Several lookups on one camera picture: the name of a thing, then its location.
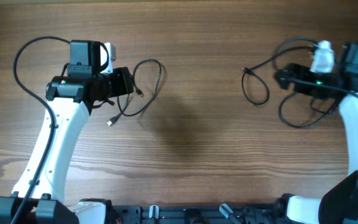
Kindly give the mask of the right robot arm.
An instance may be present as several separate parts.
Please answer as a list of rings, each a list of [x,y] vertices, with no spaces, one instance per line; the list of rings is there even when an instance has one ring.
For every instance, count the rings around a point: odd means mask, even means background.
[[[293,83],[297,93],[338,102],[349,156],[344,180],[321,199],[289,196],[283,216],[295,223],[358,223],[358,42],[347,43],[335,62],[331,44],[321,41],[310,67],[290,63],[274,78],[284,90]]]

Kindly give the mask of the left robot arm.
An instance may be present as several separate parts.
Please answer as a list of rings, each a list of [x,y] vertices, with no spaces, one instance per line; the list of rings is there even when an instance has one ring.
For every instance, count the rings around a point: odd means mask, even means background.
[[[93,109],[134,91],[134,75],[113,68],[107,42],[71,40],[70,61],[47,84],[43,125],[11,195],[0,196],[0,223],[117,223],[110,200],[86,198],[67,207],[65,183],[78,137]]]

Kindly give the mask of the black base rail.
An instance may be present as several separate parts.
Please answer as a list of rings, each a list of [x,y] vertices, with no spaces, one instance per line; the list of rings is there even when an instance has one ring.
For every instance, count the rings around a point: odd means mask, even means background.
[[[320,199],[282,195],[274,203],[235,206],[165,207],[113,205],[110,200],[83,199],[68,209],[80,223],[318,223]]]

